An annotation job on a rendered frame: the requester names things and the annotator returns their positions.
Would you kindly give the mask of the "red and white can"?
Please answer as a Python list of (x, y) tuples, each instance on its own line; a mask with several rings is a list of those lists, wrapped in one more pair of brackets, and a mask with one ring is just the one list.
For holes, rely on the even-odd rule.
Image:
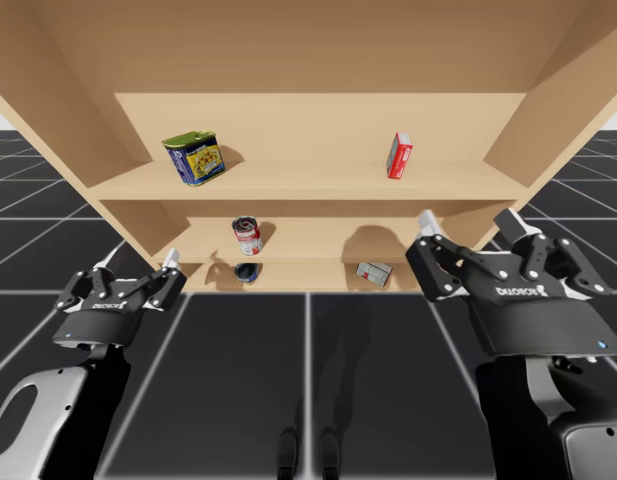
[(263, 242), (255, 217), (240, 216), (233, 220), (232, 229), (244, 255), (253, 256), (261, 252)]

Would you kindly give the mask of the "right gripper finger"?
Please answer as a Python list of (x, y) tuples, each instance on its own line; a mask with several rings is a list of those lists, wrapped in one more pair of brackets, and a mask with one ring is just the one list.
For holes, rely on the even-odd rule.
[(419, 233), (405, 256), (426, 299), (469, 296), (464, 280), (470, 269), (488, 274), (486, 259), (447, 238), (432, 210), (422, 211), (418, 224)]
[(544, 296), (591, 300), (609, 296), (612, 289), (602, 279), (577, 244), (565, 237), (550, 237), (527, 224), (513, 208), (506, 208), (494, 223), (519, 256), (520, 274), (535, 287), (544, 287)]

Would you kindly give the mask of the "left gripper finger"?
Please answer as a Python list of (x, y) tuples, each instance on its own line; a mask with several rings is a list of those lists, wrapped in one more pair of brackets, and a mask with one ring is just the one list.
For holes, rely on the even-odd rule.
[(112, 292), (111, 285), (115, 280), (113, 264), (118, 253), (119, 248), (114, 248), (89, 270), (77, 271), (55, 301), (55, 309), (73, 313), (81, 310), (89, 298), (108, 298)]
[(143, 277), (138, 282), (142, 309), (169, 310), (177, 301), (186, 283), (178, 261), (180, 253), (172, 248), (159, 271)]

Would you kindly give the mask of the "green and blue rectangular can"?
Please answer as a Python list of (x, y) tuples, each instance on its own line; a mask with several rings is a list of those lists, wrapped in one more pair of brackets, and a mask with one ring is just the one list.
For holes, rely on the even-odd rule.
[(188, 186), (200, 186), (226, 169), (213, 131), (187, 132), (163, 140), (162, 145), (182, 182)]

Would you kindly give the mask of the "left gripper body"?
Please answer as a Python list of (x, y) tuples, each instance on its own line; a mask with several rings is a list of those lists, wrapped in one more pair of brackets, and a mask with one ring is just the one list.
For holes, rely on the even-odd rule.
[(114, 280), (108, 298), (89, 298), (81, 310), (66, 313), (52, 341), (75, 349), (92, 349), (98, 345), (130, 346), (144, 313), (138, 282), (138, 279)]

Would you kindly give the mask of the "pale wooden shelf unit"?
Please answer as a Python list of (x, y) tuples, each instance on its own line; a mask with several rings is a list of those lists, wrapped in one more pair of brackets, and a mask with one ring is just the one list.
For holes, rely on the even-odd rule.
[[(0, 112), (190, 292), (239, 288), (241, 215), (256, 291), (413, 290), (423, 210), (483, 247), (616, 111), (617, 0), (0, 0)], [(193, 187), (162, 141), (200, 130)]]

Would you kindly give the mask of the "red and white carton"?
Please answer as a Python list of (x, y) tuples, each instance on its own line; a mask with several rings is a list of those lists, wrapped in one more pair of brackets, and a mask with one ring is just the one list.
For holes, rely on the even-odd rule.
[(379, 287), (385, 287), (393, 268), (385, 263), (360, 262), (356, 274)]

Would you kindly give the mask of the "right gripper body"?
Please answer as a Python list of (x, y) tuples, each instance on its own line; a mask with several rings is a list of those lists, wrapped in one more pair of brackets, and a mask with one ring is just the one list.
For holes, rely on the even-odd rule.
[(474, 265), (463, 267), (470, 322), (489, 355), (617, 356), (617, 335), (590, 303), (568, 297), (548, 275), (523, 279), (522, 259), (511, 252), (479, 256), (507, 274), (499, 280)]

